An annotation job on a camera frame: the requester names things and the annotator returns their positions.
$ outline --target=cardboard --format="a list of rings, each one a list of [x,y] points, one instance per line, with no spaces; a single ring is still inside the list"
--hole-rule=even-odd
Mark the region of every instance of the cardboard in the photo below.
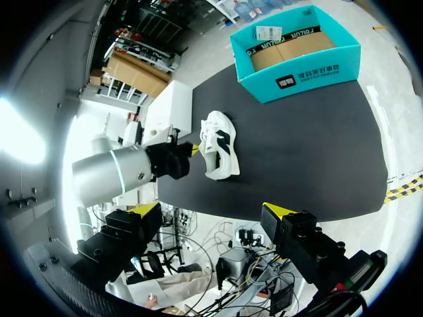
[[[95,86],[101,85],[103,72],[100,69],[93,69],[90,73],[90,83]]]
[[[162,79],[114,54],[109,59],[107,73],[152,97],[157,97],[167,86]]]
[[[284,61],[307,54],[305,48],[299,39],[294,38],[293,40],[276,45],[280,55]]]
[[[281,41],[258,41],[254,37],[257,26],[282,27]],[[360,43],[314,5],[252,23],[232,34],[230,40],[237,80],[261,103],[356,80],[360,71]],[[259,69],[258,54],[272,46],[276,46],[283,62]]]
[[[307,34],[300,36],[296,40],[299,41],[306,54],[328,50],[329,48],[335,47],[335,44],[333,44],[324,32]]]
[[[261,71],[262,69],[283,62],[284,59],[280,55],[278,49],[272,46],[271,48],[266,48],[252,55],[251,61],[254,65],[254,70]]]
[[[171,76],[164,71],[161,71],[160,69],[157,69],[156,67],[136,58],[135,56],[132,56],[130,54],[121,53],[121,52],[113,52],[113,55],[118,56],[122,59],[125,59],[126,61],[129,61],[130,63],[133,63],[134,65],[137,65],[138,67],[148,71],[149,73],[153,74],[154,76],[160,78],[161,80],[168,83],[171,79]]]
[[[254,70],[261,71],[283,61],[334,47],[335,45],[324,32],[318,32],[270,46],[252,54],[251,61]]]

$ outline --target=black table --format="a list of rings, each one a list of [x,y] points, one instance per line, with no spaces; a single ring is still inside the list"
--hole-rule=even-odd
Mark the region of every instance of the black table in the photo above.
[[[241,174],[206,178],[200,153],[190,173],[158,180],[159,199],[193,211],[259,220],[267,201],[320,221],[380,209],[387,189],[381,136],[357,81],[259,103],[237,82],[232,65],[194,89],[192,133],[200,144],[201,119],[225,113],[237,130]]]

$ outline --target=power strip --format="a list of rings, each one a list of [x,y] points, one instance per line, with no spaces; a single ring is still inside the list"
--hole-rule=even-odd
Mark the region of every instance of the power strip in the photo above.
[[[264,244],[264,237],[263,234],[260,233],[253,233],[252,234],[252,238],[254,240],[258,239],[260,237],[260,244],[263,245]],[[241,243],[241,239],[239,238],[239,231],[235,233],[235,239],[237,240],[238,243]]]

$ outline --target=shelf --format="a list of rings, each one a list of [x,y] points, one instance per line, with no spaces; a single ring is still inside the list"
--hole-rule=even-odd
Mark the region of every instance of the shelf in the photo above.
[[[220,0],[220,1],[216,2],[216,5],[221,5],[222,3],[226,2],[226,1],[228,1],[228,0]]]

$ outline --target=person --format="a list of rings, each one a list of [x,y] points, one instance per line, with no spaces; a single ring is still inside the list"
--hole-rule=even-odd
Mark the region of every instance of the person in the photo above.
[[[147,300],[145,301],[144,307],[152,309],[157,305],[157,303],[157,296],[153,295],[153,299],[150,299],[150,296],[147,296]]]

